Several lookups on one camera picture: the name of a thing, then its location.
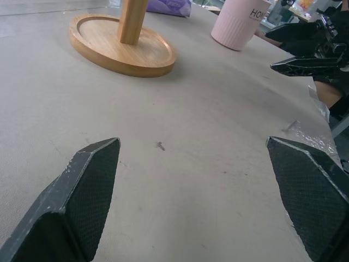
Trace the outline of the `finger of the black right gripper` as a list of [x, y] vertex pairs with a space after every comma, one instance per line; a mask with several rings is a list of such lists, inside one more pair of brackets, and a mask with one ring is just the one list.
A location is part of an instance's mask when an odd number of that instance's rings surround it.
[[270, 65], [272, 70], [286, 76], [332, 75], [344, 67], [344, 60], [335, 57], [292, 57]]
[[324, 57], [324, 25], [319, 22], [285, 23], [264, 34], [267, 39], [281, 44], [281, 48], [296, 57]]

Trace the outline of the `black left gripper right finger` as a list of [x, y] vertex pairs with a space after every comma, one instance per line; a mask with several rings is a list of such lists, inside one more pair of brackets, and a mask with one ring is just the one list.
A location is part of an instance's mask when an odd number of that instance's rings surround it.
[[271, 136], [284, 208], [312, 261], [348, 261], [348, 173], [325, 152]]

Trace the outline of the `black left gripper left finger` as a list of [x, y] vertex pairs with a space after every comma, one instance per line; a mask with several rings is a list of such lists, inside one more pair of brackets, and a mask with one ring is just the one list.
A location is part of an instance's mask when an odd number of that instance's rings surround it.
[[110, 209], [121, 143], [77, 151], [1, 247], [1, 261], [92, 261]]

